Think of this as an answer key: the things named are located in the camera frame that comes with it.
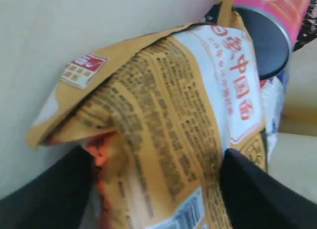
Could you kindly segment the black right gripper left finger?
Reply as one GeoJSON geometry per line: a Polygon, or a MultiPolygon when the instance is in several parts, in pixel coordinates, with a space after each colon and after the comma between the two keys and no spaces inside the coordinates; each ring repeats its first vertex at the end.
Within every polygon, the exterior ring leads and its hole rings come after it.
{"type": "Polygon", "coordinates": [[[73,148],[57,163],[0,201],[2,229],[77,229],[93,183],[93,157],[73,148]]]}

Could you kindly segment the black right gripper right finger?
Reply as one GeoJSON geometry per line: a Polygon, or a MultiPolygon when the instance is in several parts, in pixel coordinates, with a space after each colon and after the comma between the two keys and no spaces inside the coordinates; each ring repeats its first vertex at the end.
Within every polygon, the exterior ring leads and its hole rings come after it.
{"type": "Polygon", "coordinates": [[[317,206],[261,170],[235,149],[227,149],[220,188],[235,229],[315,229],[317,206]]]}

